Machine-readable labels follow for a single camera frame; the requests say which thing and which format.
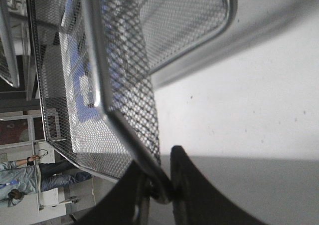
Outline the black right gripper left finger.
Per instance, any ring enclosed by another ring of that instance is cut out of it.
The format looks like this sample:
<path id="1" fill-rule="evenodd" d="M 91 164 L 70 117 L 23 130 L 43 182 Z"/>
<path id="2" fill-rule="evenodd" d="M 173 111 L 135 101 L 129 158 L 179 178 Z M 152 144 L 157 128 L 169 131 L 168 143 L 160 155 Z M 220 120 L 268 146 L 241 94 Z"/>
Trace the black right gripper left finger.
<path id="1" fill-rule="evenodd" d="M 132 162 L 111 191 L 76 225 L 146 225 L 149 220 L 149 181 Z"/>

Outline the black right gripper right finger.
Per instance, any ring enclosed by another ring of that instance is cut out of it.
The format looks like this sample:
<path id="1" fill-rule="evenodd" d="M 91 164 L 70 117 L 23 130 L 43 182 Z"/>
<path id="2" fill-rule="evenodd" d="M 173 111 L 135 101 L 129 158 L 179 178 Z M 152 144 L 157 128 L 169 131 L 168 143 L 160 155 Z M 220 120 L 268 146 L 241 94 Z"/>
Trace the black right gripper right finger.
<path id="1" fill-rule="evenodd" d="M 182 146 L 170 155 L 174 187 L 173 215 L 177 225 L 263 225 L 225 197 L 191 161 Z"/>

